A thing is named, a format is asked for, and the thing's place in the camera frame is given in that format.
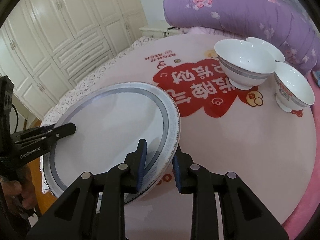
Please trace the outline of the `left hand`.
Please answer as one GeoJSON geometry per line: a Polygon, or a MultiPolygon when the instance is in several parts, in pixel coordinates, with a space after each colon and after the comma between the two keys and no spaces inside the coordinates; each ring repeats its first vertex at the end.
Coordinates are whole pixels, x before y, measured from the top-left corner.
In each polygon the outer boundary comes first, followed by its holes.
{"type": "Polygon", "coordinates": [[[1,177],[1,186],[8,205],[9,211],[18,215],[19,211],[15,204],[15,199],[18,196],[22,197],[22,206],[26,210],[33,209],[37,205],[37,198],[35,193],[35,187],[32,181],[31,170],[29,166],[22,168],[23,183],[13,180],[9,181],[6,178],[1,177]]]}

